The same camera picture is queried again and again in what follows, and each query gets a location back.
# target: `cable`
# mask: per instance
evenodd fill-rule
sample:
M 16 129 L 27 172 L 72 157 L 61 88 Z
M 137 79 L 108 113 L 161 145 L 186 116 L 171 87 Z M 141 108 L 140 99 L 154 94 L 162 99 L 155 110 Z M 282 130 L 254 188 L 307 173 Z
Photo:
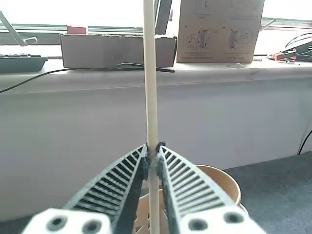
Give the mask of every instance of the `cable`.
M 297 36 L 297 37 L 291 39 L 291 40 L 286 44 L 285 48 L 286 48 L 287 46 L 291 45 L 291 44 L 294 44 L 295 42 L 298 42 L 298 41 L 301 41 L 301 40 L 304 40 L 304 39 L 308 39 L 308 38 L 312 38 L 312 37 L 307 37 L 307 38 L 302 38 L 302 39 L 296 40 L 296 39 L 299 38 L 299 37 L 302 37 L 302 36 L 305 36 L 305 35 L 309 35 L 309 34 L 312 34 L 312 33 L 305 33 L 305 34 L 299 35 L 299 36 Z
M 34 79 L 37 79 L 39 77 L 42 77 L 42 76 L 45 76 L 45 75 L 48 75 L 51 73 L 63 72 L 63 71 L 73 71 L 73 70 L 92 70 L 92 71 L 120 71 L 120 70 L 122 70 L 122 71 L 137 71 L 137 70 L 139 70 L 140 71 L 140 70 L 144 70 L 144 65 L 136 64 L 136 63 L 121 63 L 121 64 L 117 64 L 116 66 L 110 67 L 110 68 L 64 68 L 64 69 L 49 71 L 49 72 L 45 72 L 45 73 L 39 74 L 37 76 L 31 77 L 31 78 L 24 80 L 18 84 L 15 84 L 11 87 L 2 89 L 2 90 L 0 90 L 0 94 L 7 92 L 11 89 L 14 89 L 14 88 L 16 88 L 20 85 L 23 85 L 27 82 L 30 82 Z M 170 73 L 175 72 L 175 70 L 172 70 L 172 69 L 159 68 L 159 67 L 156 68 L 156 71 L 158 71 L 158 72 L 170 72 Z
M 20 83 L 18 83 L 18 84 L 15 84 L 15 85 L 13 85 L 13 86 L 11 86 L 11 87 L 6 88 L 6 89 L 2 89 L 2 90 L 0 91 L 0 94 L 4 93 L 4 92 L 6 92 L 6 91 L 9 91 L 9 90 L 11 90 L 11 89 L 14 89 L 14 88 L 16 88 L 16 87 L 18 87 L 18 86 L 20 86 L 20 85 L 22 85 L 22 84 L 25 84 L 25 83 L 27 83 L 27 82 L 30 82 L 30 81 L 32 81 L 32 80 L 34 80 L 34 79 L 37 79 L 37 78 L 39 78 L 39 77 L 42 77 L 42 76 L 45 76 L 45 75 L 48 75 L 48 74 L 51 74 L 51 73 L 62 72 L 62 71 L 71 71 L 71 70 L 77 70 L 77 69 L 79 69 L 79 68 L 64 68 L 64 69 L 54 70 L 54 71 L 50 71 L 50 72 L 45 72 L 45 73 L 39 74 L 39 75 L 37 75 L 37 76 L 35 76 L 35 77 L 31 77 L 31 78 L 29 78 L 29 79 L 27 79 L 27 80 L 24 80 L 24 81 L 22 81 L 22 82 L 20 82 Z
M 309 132 L 309 134 L 308 134 L 308 135 L 306 136 L 306 138 L 304 139 L 304 141 L 303 141 L 301 147 L 300 147 L 299 150 L 298 150 L 298 155 L 301 154 L 301 151 L 302 151 L 304 145 L 306 144 L 306 142 L 307 142 L 307 140 L 308 140 L 308 138 L 309 138 L 309 136 L 310 136 L 311 134 L 312 134 L 312 130 Z

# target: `keyboard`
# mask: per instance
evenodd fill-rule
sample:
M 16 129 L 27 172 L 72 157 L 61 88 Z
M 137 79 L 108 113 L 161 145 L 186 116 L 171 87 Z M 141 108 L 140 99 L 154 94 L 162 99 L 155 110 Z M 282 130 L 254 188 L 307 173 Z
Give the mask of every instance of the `keyboard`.
M 41 71 L 47 57 L 31 54 L 0 54 L 0 73 Z

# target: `floor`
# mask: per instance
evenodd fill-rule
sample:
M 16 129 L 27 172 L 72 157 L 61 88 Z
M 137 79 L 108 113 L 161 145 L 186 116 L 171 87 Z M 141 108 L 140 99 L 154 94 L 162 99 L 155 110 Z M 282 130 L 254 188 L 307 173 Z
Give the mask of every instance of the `floor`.
M 238 182 L 242 204 L 268 234 L 312 233 L 312 153 L 226 171 Z M 1 234 L 20 234 L 28 218 L 0 223 Z

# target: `cardboard box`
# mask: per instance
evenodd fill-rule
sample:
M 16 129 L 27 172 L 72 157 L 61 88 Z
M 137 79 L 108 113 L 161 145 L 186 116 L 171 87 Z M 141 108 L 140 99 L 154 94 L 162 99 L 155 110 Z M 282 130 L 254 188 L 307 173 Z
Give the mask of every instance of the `cardboard box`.
M 143 37 L 60 35 L 64 68 L 109 68 L 119 63 L 144 64 Z M 176 39 L 156 37 L 157 67 L 172 67 Z
M 182 0 L 177 62 L 252 62 L 264 0 Z

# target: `black object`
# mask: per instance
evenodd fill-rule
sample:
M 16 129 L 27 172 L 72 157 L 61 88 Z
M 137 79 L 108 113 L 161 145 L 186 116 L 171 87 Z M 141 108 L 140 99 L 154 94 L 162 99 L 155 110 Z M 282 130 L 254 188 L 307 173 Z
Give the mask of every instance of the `black object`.
M 30 54 L 0 54 L 0 73 L 19 73 L 40 71 L 47 57 Z
M 182 233 L 181 220 L 189 213 L 233 205 L 224 190 L 187 159 L 162 145 L 158 153 L 170 233 Z
M 300 148 L 299 148 L 299 150 L 298 150 L 298 155 L 301 154 L 301 151 L 302 151 L 304 145 L 306 144 L 306 142 L 307 142 L 307 140 L 308 140 L 308 138 L 310 137 L 311 134 L 312 134 L 312 130 L 309 132 L 309 134 L 308 134 L 308 135 L 306 136 L 306 138 L 304 139 L 302 145 L 300 146 Z
M 115 234 L 131 233 L 143 179 L 147 147 L 140 146 L 111 164 L 85 185 L 63 208 L 104 213 Z

